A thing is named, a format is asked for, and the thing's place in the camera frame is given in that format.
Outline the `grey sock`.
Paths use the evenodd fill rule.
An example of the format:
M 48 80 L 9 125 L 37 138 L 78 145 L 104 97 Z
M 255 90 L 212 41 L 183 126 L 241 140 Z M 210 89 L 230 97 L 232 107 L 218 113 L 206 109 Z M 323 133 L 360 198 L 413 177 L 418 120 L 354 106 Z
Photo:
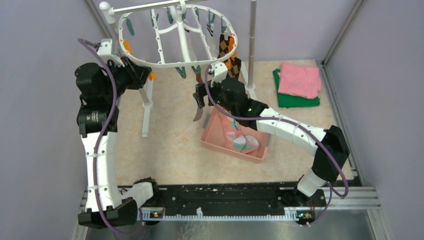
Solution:
M 203 108 L 205 107 L 204 98 L 207 95 L 205 84 L 200 74 L 196 75 L 196 81 L 197 85 L 195 86 L 195 92 L 192 94 L 197 105 L 196 113 L 194 119 L 192 120 L 193 122 L 199 121 L 203 116 Z

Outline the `brown argyle sock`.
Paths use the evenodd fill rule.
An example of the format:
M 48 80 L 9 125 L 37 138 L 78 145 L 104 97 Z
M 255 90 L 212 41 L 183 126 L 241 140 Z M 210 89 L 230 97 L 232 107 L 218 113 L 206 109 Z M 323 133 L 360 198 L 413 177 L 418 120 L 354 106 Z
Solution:
M 231 51 L 231 47 L 234 43 L 234 40 L 231 36 L 221 34 L 219 37 L 219 44 L 218 44 L 218 57 L 222 58 L 225 55 L 228 54 L 228 52 Z
M 239 79 L 242 67 L 242 61 L 236 57 L 232 56 L 228 58 L 225 62 L 227 67 L 227 78 L 236 78 Z

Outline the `pink striped sock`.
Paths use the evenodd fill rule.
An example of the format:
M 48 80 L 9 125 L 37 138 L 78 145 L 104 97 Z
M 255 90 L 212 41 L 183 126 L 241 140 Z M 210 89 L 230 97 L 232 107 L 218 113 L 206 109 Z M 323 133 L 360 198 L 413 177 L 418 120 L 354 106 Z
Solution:
M 225 140 L 224 147 L 226 149 L 242 154 L 249 154 L 259 148 L 258 140 L 252 135 L 246 135 L 235 119 L 224 114 L 220 114 L 219 117 Z

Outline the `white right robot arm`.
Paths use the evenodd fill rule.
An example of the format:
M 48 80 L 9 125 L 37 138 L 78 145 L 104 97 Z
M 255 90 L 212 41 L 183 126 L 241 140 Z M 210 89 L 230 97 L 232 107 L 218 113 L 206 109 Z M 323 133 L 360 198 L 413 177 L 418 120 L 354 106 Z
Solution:
M 315 127 L 287 117 L 250 98 L 245 85 L 235 78 L 198 83 L 193 97 L 200 109 L 205 107 L 205 99 L 208 99 L 208 105 L 218 110 L 221 122 L 228 129 L 224 136 L 236 150 L 242 152 L 247 144 L 259 145 L 258 140 L 242 131 L 248 128 L 289 141 L 313 156 L 312 167 L 299 179 L 293 192 L 297 205 L 307 206 L 320 187 L 335 182 L 338 177 L 343 181 L 344 192 L 336 192 L 336 195 L 341 198 L 348 195 L 349 184 L 342 168 L 350 150 L 340 127 Z

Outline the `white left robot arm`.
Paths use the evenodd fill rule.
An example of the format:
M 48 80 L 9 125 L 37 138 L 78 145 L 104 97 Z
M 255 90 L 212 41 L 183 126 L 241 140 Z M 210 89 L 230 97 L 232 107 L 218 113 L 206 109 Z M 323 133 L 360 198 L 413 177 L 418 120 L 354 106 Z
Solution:
M 154 207 L 161 198 L 150 177 L 135 182 L 125 193 L 120 193 L 118 188 L 115 170 L 118 98 L 126 90 L 143 88 L 152 71 L 126 57 L 121 60 L 121 66 L 112 60 L 105 66 L 85 63 L 74 72 L 81 92 L 76 122 L 85 150 L 88 177 L 87 202 L 77 219 L 81 226 L 95 229 L 133 225 L 144 203 Z

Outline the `white oval clip hanger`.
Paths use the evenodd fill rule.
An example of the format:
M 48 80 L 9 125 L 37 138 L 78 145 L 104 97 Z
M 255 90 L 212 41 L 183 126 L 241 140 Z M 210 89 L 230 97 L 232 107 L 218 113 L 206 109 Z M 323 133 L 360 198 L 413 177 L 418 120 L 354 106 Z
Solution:
M 142 67 L 151 67 L 151 68 L 182 68 L 182 67 L 190 67 L 197 65 L 210 65 L 215 62 L 224 62 L 228 60 L 232 56 L 236 54 L 237 46 L 238 46 L 238 37 L 236 32 L 230 23 L 229 19 L 224 16 L 221 12 L 206 7 L 202 5 L 193 4 L 193 0 L 168 0 L 156 3 L 148 3 L 143 5 L 129 6 L 124 8 L 113 8 L 106 7 L 105 4 L 101 6 L 101 10 L 103 11 L 103 15 L 106 21 L 112 25 L 116 22 L 115 15 L 121 14 L 119 22 L 117 24 L 116 30 L 118 34 L 118 41 L 123 54 L 127 56 L 132 62 L 134 62 L 138 66 Z M 157 22 L 157 15 L 155 9 L 167 9 L 167 12 L 170 13 L 170 16 L 174 20 L 174 23 L 171 23 L 169 27 L 160 29 Z M 148 62 L 144 59 L 139 59 L 135 57 L 130 51 L 126 48 L 124 44 L 123 38 L 123 23 L 124 21 L 135 12 L 140 12 L 144 10 L 150 11 L 151 24 L 155 31 L 155 40 L 157 42 L 157 52 L 160 57 L 160 61 L 157 63 Z M 220 31 L 222 34 L 227 35 L 227 37 L 231 37 L 233 39 L 232 44 L 229 45 L 229 52 L 215 57 L 211 52 L 211 46 L 207 42 L 207 38 L 202 30 L 202 25 L 200 23 L 200 15 L 198 14 L 199 10 L 205 11 L 209 14 L 219 16 L 221 25 Z M 166 62 L 164 50 L 162 46 L 161 36 L 164 34 L 168 34 L 172 31 L 176 30 L 178 32 L 178 40 L 177 40 L 177 49 L 180 50 L 183 61 L 178 62 Z M 189 44 L 186 31 L 190 31 L 191 33 L 196 33 L 200 36 L 201 42 L 203 44 L 204 50 L 207 54 L 206 60 L 193 60 L 191 58 L 191 52 L 193 51 L 191 48 L 191 44 Z

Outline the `pink plastic basket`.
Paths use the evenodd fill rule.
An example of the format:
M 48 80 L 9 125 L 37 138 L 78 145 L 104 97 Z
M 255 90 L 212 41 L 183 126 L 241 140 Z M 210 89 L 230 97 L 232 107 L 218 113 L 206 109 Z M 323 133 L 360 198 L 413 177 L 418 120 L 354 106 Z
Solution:
M 203 131 L 200 136 L 200 142 L 203 147 L 252 163 L 259 164 L 263 162 L 268 153 L 271 136 L 268 133 L 255 131 L 238 123 L 246 135 L 253 136 L 257 139 L 259 142 L 259 147 L 257 150 L 248 154 L 229 150 L 224 147 L 225 138 L 220 120 L 220 114 L 222 113 L 215 107 L 213 107 L 210 113 L 207 114 L 203 124 Z

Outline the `white sock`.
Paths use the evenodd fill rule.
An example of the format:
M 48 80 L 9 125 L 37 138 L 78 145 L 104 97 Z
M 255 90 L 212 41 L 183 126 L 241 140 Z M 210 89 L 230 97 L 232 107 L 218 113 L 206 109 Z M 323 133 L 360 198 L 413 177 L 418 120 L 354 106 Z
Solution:
M 204 39 L 208 46 L 208 51 L 211 53 L 212 57 L 216 58 L 218 56 L 218 47 L 216 45 L 216 41 L 214 40 L 214 24 L 207 22 L 205 27 L 207 33 L 204 35 Z M 192 41 L 192 37 L 194 37 L 197 32 L 190 30 L 190 28 L 191 27 L 187 28 L 187 26 L 184 27 L 188 54 L 192 62 L 198 62 L 199 60 L 197 58 L 195 46 L 193 45 Z

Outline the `green folded cloth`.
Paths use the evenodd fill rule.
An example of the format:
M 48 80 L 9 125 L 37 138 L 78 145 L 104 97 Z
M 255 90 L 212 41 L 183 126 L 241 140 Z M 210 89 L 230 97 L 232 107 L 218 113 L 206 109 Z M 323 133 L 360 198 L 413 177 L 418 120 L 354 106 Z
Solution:
M 277 105 L 279 108 L 309 108 L 317 107 L 321 104 L 321 100 L 318 96 L 313 99 L 308 99 L 300 96 L 279 93 L 278 89 L 280 86 L 280 70 L 273 70 L 272 75 L 275 83 Z

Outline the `pink folded cloth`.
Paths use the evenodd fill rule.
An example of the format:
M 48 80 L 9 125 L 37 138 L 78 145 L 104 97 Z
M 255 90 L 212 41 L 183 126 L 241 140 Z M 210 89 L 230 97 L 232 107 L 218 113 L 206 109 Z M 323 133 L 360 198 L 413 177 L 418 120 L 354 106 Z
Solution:
M 288 62 L 281 64 L 278 93 L 305 99 L 315 99 L 321 91 L 320 69 Z

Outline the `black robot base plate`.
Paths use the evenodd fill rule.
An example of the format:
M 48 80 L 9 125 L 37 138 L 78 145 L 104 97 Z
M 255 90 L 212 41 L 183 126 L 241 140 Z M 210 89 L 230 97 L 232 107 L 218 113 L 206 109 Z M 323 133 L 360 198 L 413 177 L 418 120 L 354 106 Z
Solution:
M 158 217 L 274 217 L 290 207 L 315 210 L 327 204 L 323 190 L 311 197 L 295 190 L 294 182 L 180 184 L 153 186 L 153 197 L 142 205 Z

